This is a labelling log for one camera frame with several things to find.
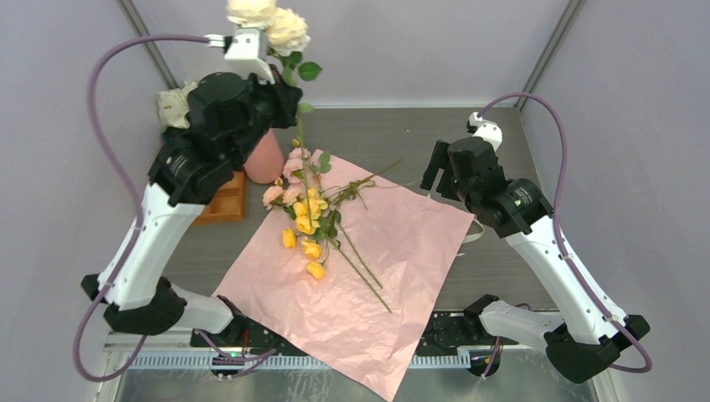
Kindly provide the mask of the cream printed ribbon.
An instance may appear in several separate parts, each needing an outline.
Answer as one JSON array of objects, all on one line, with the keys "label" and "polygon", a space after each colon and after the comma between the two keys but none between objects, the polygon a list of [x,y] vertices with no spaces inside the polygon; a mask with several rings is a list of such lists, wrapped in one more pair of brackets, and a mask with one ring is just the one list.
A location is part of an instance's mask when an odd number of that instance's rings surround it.
[{"label": "cream printed ribbon", "polygon": [[473,232],[464,237],[461,241],[462,244],[469,244],[477,241],[486,233],[485,226],[478,219],[473,219],[471,227],[473,228]]}]

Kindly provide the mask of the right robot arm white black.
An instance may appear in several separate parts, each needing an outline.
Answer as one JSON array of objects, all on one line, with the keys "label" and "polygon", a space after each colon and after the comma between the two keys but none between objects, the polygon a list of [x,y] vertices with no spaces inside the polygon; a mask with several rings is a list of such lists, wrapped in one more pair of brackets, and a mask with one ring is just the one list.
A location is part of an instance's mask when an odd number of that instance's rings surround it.
[{"label": "right robot arm white black", "polygon": [[478,344],[507,338],[544,353],[567,380],[582,384],[614,367],[650,325],[628,315],[596,285],[554,228],[553,206],[532,181],[506,178],[491,143],[438,141],[420,187],[459,200],[532,269],[558,313],[543,314],[485,294],[464,310],[466,336]]}]

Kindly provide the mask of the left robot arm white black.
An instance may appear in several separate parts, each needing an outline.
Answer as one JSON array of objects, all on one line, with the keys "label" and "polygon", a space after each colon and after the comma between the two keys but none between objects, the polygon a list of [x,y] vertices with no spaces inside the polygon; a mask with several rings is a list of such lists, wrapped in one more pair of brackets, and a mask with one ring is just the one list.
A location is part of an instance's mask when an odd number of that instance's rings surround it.
[{"label": "left robot arm white black", "polygon": [[115,332],[154,336],[173,327],[211,332],[225,346],[244,335],[239,311],[222,296],[173,285],[164,269],[181,238],[231,181],[271,128],[296,124],[302,90],[233,73],[204,77],[188,94],[185,130],[171,135],[149,173],[136,220],[111,264],[82,286],[106,305]]}]

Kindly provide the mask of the white rose stem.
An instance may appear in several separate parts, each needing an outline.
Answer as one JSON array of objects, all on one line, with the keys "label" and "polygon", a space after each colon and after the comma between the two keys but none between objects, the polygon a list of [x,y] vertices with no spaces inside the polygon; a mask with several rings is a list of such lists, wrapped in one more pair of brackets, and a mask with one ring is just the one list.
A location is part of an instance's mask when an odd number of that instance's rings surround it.
[{"label": "white rose stem", "polygon": [[235,28],[259,28],[265,31],[268,53],[291,56],[310,42],[306,20],[289,8],[280,8],[271,0],[235,0],[226,3],[227,19]]}]

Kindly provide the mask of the purple and pink wrapping paper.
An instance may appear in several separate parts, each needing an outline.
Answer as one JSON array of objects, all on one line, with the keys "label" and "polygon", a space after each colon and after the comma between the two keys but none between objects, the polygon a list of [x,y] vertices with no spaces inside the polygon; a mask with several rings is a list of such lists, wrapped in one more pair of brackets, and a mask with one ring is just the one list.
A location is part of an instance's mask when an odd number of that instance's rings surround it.
[{"label": "purple and pink wrapping paper", "polygon": [[262,202],[268,214],[216,294],[393,400],[473,216],[299,150]]}]

